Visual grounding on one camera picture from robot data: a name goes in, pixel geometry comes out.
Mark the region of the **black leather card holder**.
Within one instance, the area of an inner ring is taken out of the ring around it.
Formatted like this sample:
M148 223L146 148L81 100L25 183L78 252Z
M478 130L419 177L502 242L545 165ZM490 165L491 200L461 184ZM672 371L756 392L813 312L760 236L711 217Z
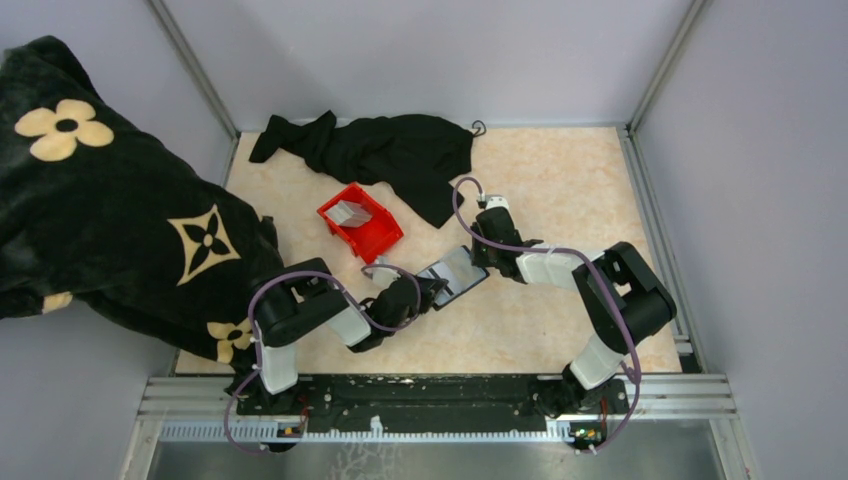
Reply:
M441 310L487 280L490 273L475 266L472 263L472 251L466 245L461 245L419 271L417 276L445 284L433 300L433 308Z

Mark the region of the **red plastic bin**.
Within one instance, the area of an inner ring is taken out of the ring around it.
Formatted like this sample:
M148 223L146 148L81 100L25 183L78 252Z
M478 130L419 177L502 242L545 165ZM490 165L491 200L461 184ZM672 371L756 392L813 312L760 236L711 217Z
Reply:
M356 183L320 206L317 214L330 233L366 264L374 263L404 236L390 211Z

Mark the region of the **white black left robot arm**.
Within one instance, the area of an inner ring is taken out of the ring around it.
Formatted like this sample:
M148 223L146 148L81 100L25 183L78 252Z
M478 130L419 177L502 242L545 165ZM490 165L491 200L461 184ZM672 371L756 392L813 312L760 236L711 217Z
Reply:
M227 392L247 395L257 383L264 405L277 414L288 413L300 399L296 343L301 338L328 326L352 352L369 351L434 309L448 286L444 279L413 275L393 265L367 265L364 270L372 277L394 277L377 297L357 301L319 257L289 267L280 261L252 263L247 321L253 362L235 369Z

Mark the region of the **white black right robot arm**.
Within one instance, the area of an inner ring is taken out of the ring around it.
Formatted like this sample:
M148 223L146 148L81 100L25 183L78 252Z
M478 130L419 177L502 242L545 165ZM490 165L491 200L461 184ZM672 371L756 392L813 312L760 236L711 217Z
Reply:
M521 284L578 293L594 334L563 373L563 398L576 412L590 411L626 356L677 315L671 294L639 251L618 242L593 256L565 253L539 240L523 240L506 207L487 207L470 226L472 263Z

